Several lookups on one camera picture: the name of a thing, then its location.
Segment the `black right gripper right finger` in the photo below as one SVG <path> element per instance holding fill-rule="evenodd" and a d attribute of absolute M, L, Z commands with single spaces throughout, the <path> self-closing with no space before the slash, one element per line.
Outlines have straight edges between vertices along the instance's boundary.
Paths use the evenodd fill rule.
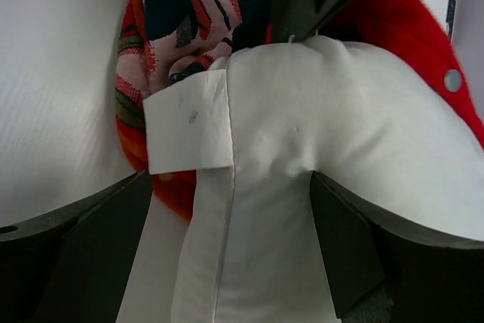
<path fill-rule="evenodd" d="M 483 320 L 481 241 L 419 225 L 319 172 L 310 201 L 341 321 Z"/>

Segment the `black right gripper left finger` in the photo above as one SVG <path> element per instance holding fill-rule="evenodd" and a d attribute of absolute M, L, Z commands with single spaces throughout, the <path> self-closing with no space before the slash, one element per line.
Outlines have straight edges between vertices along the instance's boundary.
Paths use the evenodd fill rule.
<path fill-rule="evenodd" d="M 3 322 L 111 323 L 152 196 L 138 172 L 96 194 L 1 228 Z"/>

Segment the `white pillow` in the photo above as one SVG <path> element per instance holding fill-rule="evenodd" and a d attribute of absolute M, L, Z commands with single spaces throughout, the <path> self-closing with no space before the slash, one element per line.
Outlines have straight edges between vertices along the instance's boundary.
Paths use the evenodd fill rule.
<path fill-rule="evenodd" d="M 239 51 L 143 102 L 149 170 L 197 174 L 173 322 L 335 322 L 309 202 L 321 172 L 483 237 L 483 150 L 402 59 L 315 36 Z"/>

